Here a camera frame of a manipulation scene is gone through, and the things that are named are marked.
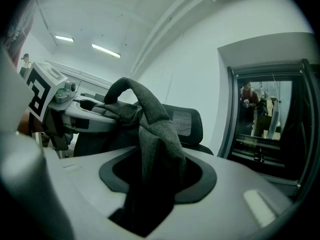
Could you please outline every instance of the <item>fluorescent light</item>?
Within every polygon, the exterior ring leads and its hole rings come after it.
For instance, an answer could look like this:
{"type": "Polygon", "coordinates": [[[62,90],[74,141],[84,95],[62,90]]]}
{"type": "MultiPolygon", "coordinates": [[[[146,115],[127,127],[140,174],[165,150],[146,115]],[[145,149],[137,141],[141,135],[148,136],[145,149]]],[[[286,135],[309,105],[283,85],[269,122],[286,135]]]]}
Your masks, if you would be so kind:
{"type": "Polygon", "coordinates": [[[107,50],[107,49],[105,49],[105,48],[102,48],[102,47],[100,47],[100,46],[98,46],[98,45],[92,44],[92,47],[93,47],[93,48],[96,48],[96,49],[98,49],[98,50],[100,50],[100,51],[103,51],[103,52],[105,52],[105,53],[107,53],[107,54],[111,54],[111,55],[113,55],[113,56],[115,56],[115,57],[117,57],[117,58],[120,58],[120,54],[115,53],[115,52],[110,51],[110,50],[107,50]]]}
{"type": "Polygon", "coordinates": [[[63,36],[58,36],[58,35],[56,35],[55,38],[56,39],[61,39],[61,40],[66,40],[66,41],[70,41],[70,42],[74,41],[73,38],[68,38],[68,37],[63,37],[63,36]]]}

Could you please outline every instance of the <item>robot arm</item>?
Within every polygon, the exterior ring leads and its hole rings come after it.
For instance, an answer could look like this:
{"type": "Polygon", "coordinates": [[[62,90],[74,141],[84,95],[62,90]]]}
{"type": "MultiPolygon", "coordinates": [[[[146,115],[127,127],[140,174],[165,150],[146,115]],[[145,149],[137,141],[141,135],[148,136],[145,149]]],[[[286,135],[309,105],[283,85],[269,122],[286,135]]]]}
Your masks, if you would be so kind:
{"type": "Polygon", "coordinates": [[[29,110],[57,150],[68,149],[73,133],[110,132],[116,127],[115,120],[91,111],[100,102],[77,96],[76,83],[49,63],[34,62],[25,80],[34,92],[29,110]]]}

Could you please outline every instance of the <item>machine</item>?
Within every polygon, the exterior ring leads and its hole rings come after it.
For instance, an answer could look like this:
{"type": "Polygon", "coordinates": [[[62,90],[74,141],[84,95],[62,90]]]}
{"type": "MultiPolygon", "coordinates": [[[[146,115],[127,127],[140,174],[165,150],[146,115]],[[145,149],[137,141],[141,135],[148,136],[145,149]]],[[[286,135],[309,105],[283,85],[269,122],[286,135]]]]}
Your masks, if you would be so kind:
{"type": "MultiPolygon", "coordinates": [[[[91,111],[99,102],[77,96],[74,83],[50,64],[33,63],[26,79],[34,92],[29,109],[55,149],[67,149],[74,132],[116,134],[115,120],[91,111]]],[[[52,239],[245,239],[270,227],[292,205],[251,169],[201,147],[195,109],[164,107],[183,143],[189,180],[175,194],[172,211],[148,235],[117,222],[130,185],[130,157],[139,155],[139,147],[59,159],[54,149],[42,149],[28,136],[2,131],[1,182],[52,239]]]]}

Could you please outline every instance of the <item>white wall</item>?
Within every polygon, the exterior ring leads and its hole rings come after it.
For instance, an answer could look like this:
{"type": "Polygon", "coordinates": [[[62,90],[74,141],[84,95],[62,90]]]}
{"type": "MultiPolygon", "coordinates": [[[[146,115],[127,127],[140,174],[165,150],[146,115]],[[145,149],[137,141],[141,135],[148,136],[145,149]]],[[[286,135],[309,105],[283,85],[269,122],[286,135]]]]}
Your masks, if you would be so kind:
{"type": "MultiPolygon", "coordinates": [[[[32,32],[28,34],[24,41],[20,52],[20,58],[24,54],[29,54],[29,58],[32,63],[45,62],[45,60],[50,60],[52,57],[52,54],[35,38],[32,32]]],[[[24,63],[25,62],[22,59],[19,60],[17,66],[18,71],[20,71],[24,63]]]]}
{"type": "Polygon", "coordinates": [[[228,82],[220,73],[227,65],[220,68],[218,48],[283,32],[312,33],[291,0],[230,2],[182,34],[145,69],[138,81],[163,103],[197,109],[203,123],[202,144],[217,154],[225,123],[219,123],[217,128],[215,125],[220,120],[225,122],[228,108],[228,82]],[[218,115],[219,106],[225,111],[223,118],[218,115]]]}
{"type": "Polygon", "coordinates": [[[90,42],[87,47],[77,47],[76,42],[60,44],[52,56],[52,61],[110,82],[115,82],[123,76],[122,72],[108,66],[110,65],[109,55],[92,48],[90,42]]]}

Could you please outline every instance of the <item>metal frame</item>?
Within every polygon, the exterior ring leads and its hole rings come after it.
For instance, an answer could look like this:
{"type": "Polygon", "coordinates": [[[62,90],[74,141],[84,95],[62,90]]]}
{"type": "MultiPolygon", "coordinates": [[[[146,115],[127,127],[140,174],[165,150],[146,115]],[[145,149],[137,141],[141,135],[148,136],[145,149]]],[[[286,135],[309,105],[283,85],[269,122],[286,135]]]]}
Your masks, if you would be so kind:
{"type": "Polygon", "coordinates": [[[265,177],[266,180],[273,179],[269,180],[271,182],[274,182],[274,179],[276,178],[278,184],[291,186],[295,189],[298,189],[300,186],[302,186],[298,192],[298,198],[302,198],[312,185],[316,172],[320,168],[320,97],[316,95],[320,93],[320,90],[308,60],[303,59],[298,63],[259,65],[235,69],[228,67],[227,70],[229,83],[229,104],[226,127],[223,134],[221,148],[218,153],[218,157],[225,159],[228,157],[235,143],[236,129],[238,125],[238,80],[249,78],[251,81],[255,82],[273,81],[274,79],[276,81],[294,81],[297,78],[302,78],[305,82],[307,94],[310,97],[312,130],[308,157],[303,173],[299,181],[288,180],[284,178],[282,179],[269,175],[265,177]]]}
{"type": "Polygon", "coordinates": [[[304,79],[307,85],[308,95],[310,97],[310,103],[312,103],[313,109],[311,109],[312,118],[312,132],[310,138],[310,148],[308,158],[305,164],[304,171],[301,175],[299,185],[302,186],[299,190],[299,196],[297,201],[302,201],[306,198],[311,186],[313,185],[319,170],[320,170],[320,87],[317,83],[315,74],[311,69],[311,66],[307,59],[302,60],[304,66],[304,79]]]}

